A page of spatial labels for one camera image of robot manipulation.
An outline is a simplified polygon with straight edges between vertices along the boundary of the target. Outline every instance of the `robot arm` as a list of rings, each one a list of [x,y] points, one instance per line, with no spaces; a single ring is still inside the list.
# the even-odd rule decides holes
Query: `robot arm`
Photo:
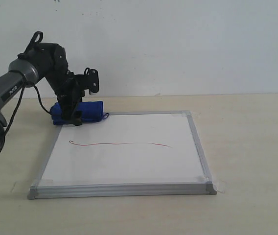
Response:
[[[54,43],[42,43],[42,39],[43,33],[36,32],[24,53],[10,63],[9,72],[0,77],[0,110],[20,89],[32,87],[45,77],[56,94],[62,119],[81,125],[81,112],[76,108],[85,96],[85,90],[90,94],[99,91],[98,72],[87,68],[84,74],[74,74],[68,70],[64,48]],[[6,126],[0,112],[0,152]]]

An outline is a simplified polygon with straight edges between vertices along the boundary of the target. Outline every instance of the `table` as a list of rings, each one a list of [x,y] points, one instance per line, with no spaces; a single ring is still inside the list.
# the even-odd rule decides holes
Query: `table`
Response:
[[[27,200],[55,127],[37,99],[24,99],[0,155],[0,234],[278,234],[278,94],[85,100],[100,99],[107,112],[191,110],[226,192]],[[7,119],[15,105],[3,109]]]

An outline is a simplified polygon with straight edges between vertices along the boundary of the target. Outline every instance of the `red marker line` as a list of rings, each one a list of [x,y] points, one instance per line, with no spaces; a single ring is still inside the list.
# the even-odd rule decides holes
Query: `red marker line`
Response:
[[[91,145],[100,145],[100,144],[110,144],[110,145],[122,145],[122,144],[138,144],[138,143],[90,143],[90,144],[78,144],[75,143],[74,141],[69,141],[71,144],[78,145],[78,146],[91,146]],[[166,145],[166,144],[161,144],[161,143],[144,143],[144,144],[153,144],[153,145],[159,145],[159,146],[164,146],[164,147],[169,147],[171,146]]]

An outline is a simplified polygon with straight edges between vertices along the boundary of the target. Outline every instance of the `red line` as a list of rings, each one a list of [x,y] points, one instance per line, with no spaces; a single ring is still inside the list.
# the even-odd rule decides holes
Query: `red line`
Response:
[[[100,145],[100,144],[110,144],[110,145],[122,145],[122,144],[139,144],[139,143],[90,143],[90,144],[78,144],[75,143],[74,141],[69,141],[69,143],[78,145],[78,146],[91,146],[91,145]],[[154,145],[159,145],[159,146],[164,146],[164,147],[169,147],[171,146],[166,145],[166,144],[161,144],[161,143],[145,143],[145,144],[154,144]]]

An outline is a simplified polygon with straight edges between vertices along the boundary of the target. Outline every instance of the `blue cloth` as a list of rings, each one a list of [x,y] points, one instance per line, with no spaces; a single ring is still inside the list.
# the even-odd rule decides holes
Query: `blue cloth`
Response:
[[[80,102],[77,111],[82,111],[83,122],[98,122],[106,119],[108,113],[103,114],[103,101]],[[57,102],[50,108],[52,114],[53,125],[68,124],[67,121],[61,119],[61,107]]]

